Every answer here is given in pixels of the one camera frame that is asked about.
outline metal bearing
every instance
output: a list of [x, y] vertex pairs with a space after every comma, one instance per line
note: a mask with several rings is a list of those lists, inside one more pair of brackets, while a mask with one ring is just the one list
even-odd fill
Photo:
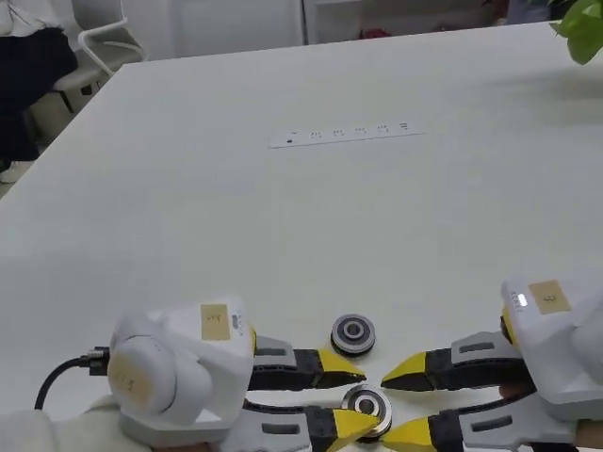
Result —
[[372, 443], [377, 441], [392, 427], [392, 404], [385, 394], [368, 384], [354, 386], [343, 396], [341, 408], [363, 412], [380, 419], [379, 424], [358, 441]]
[[363, 315], [339, 317], [331, 330], [331, 344], [337, 353], [354, 358], [362, 356], [375, 345], [375, 327]]

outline hand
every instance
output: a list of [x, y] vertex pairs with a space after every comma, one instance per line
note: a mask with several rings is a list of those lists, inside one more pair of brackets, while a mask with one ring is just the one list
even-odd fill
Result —
[[[503, 386], [500, 388], [500, 395], [509, 398], [525, 391], [526, 388], [522, 386]], [[576, 446], [603, 449], [603, 421], [579, 421]]]

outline green plant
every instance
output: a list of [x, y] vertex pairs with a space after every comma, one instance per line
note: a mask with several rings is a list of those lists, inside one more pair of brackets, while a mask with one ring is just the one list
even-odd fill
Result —
[[603, 48], [603, 0], [578, 0], [560, 22], [550, 26], [567, 39], [572, 59], [586, 64]]

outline power strip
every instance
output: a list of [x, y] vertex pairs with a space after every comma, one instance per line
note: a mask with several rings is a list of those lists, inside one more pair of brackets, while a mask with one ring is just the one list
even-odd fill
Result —
[[312, 146], [315, 144], [360, 141], [374, 138], [408, 137], [422, 135], [423, 132], [408, 122], [388, 122], [373, 126], [333, 128], [320, 131], [289, 132], [270, 140], [273, 149]]

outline white chair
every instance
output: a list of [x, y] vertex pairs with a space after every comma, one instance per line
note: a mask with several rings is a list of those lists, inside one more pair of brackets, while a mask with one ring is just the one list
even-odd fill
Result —
[[73, 113], [65, 91], [81, 89], [91, 93], [91, 85], [112, 76], [122, 65], [144, 61], [147, 55], [127, 29], [122, 0], [72, 0], [73, 16], [82, 30], [75, 49], [78, 68], [55, 83], [54, 91]]

